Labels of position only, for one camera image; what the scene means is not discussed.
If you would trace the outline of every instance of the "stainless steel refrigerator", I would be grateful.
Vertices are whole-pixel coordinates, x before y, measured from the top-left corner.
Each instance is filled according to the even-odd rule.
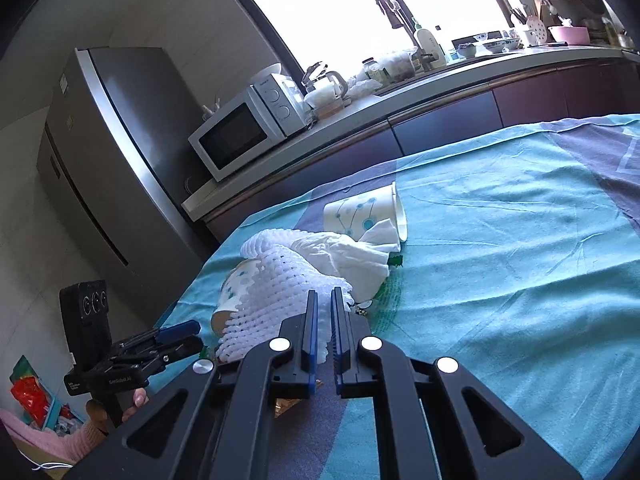
[[[38,172],[100,276],[152,324],[218,247],[181,203],[210,179],[188,137],[202,113],[161,48],[71,53]]]

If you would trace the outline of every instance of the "cabinet drawer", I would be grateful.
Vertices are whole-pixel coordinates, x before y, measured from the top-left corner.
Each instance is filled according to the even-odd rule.
[[[463,99],[393,126],[405,155],[470,139],[502,128],[491,92]]]
[[[583,119],[640,110],[640,80],[629,64],[558,71],[569,117]]]
[[[557,121],[568,116],[555,71],[496,88],[494,97],[505,127]]]
[[[245,218],[255,212],[286,202],[321,184],[401,156],[402,152],[393,132],[382,131],[313,162],[273,186],[259,191],[244,202],[212,218],[207,222],[207,227],[222,243]]]

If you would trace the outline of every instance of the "white paper cup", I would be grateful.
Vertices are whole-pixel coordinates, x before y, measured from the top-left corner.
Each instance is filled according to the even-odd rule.
[[[398,230],[401,242],[406,241],[406,216],[396,183],[367,191],[350,198],[343,198],[324,206],[322,220],[324,230],[346,234],[358,241],[377,222],[389,218]]]
[[[258,260],[243,260],[222,283],[218,307],[211,316],[211,329],[218,337],[222,337],[231,314],[242,309],[241,298],[246,295],[257,273]]]

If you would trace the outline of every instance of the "human hand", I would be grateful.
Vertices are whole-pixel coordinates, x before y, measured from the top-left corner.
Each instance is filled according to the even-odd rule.
[[[125,422],[129,417],[131,417],[131,415],[136,413],[141,406],[144,406],[148,402],[149,398],[147,397],[144,388],[138,388],[135,390],[133,392],[133,406],[128,410],[125,410],[122,414],[122,421]],[[86,409],[87,415],[89,415],[89,419],[91,419],[94,426],[103,433],[109,433],[109,417],[107,416],[104,406],[95,399],[89,399],[84,408]]]
[[[126,422],[127,419],[137,412],[142,406],[149,402],[149,397],[146,395],[146,390],[144,388],[138,388],[133,392],[133,406],[131,406],[128,410],[122,414],[122,421]]]

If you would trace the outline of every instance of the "white bottle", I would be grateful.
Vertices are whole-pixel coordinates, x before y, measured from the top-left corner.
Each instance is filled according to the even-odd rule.
[[[444,55],[442,47],[436,41],[435,36],[431,31],[426,28],[422,28],[420,23],[414,18],[415,32],[414,38],[425,51],[426,54],[431,54],[435,60],[431,61],[433,68],[442,68],[447,65],[447,58]]]

